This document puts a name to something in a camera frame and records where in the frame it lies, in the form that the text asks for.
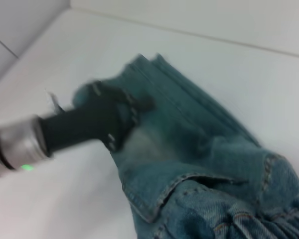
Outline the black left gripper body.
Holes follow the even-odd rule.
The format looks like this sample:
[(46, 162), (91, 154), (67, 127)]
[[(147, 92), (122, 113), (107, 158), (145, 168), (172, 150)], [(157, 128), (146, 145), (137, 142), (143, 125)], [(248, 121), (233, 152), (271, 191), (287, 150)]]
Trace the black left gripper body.
[(40, 118), (48, 153), (100, 140), (109, 151), (117, 151), (122, 139), (122, 120), (117, 104), (100, 82), (86, 88), (85, 102), (56, 116)]

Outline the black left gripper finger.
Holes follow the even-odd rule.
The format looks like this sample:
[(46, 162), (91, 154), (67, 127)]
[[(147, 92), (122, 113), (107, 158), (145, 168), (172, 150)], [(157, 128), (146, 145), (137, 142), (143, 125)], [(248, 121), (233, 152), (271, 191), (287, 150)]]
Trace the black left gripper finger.
[(114, 98), (119, 115), (139, 115), (155, 108), (155, 102), (149, 95), (135, 98), (127, 91), (115, 88)]
[(140, 112), (136, 108), (118, 108), (118, 130), (113, 140), (113, 152), (119, 151), (130, 133), (140, 123)]

